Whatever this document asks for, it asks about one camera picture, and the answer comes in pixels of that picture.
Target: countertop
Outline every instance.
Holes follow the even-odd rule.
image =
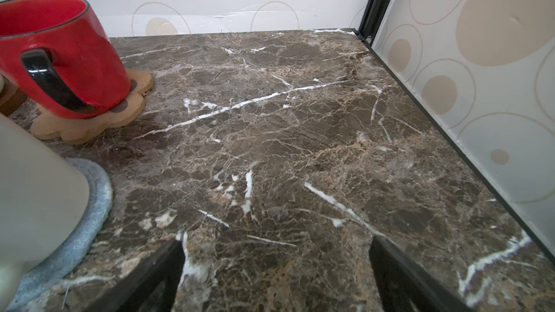
[[[46,141],[99,163],[114,205],[30,310],[83,310],[179,234],[175,311],[380,311],[375,233],[479,311],[555,310],[551,262],[352,33],[112,43],[154,88],[125,127]]]

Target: red mug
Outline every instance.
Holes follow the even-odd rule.
[[[102,114],[131,87],[86,0],[0,2],[0,73],[63,118]]]

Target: black mug handle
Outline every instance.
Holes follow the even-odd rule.
[[[21,53],[20,59],[29,76],[52,100],[66,109],[80,114],[89,114],[95,110],[93,106],[75,95],[64,83],[52,66],[47,51],[44,49],[28,50]]]

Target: coaster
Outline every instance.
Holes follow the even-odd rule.
[[[0,114],[9,116],[23,104],[25,99],[27,94],[4,77],[4,87],[0,92]]]
[[[85,257],[94,238],[102,229],[112,207],[112,184],[104,169],[87,159],[66,159],[81,171],[89,182],[89,201],[73,232],[51,255],[21,276],[16,296],[7,311],[18,309],[26,302],[57,284]]]
[[[146,100],[143,98],[152,88],[152,75],[146,71],[125,69],[131,79],[128,96],[108,112],[84,120],[71,120],[57,117],[45,108],[31,125],[31,134],[41,140],[61,137],[72,145],[83,144],[100,135],[107,128],[123,127],[132,122],[142,112]]]

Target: mug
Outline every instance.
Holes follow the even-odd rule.
[[[129,93],[125,68],[86,0],[6,0],[0,22],[0,73],[52,114],[93,117]]]
[[[0,311],[21,275],[73,232],[88,200],[79,170],[0,114]]]

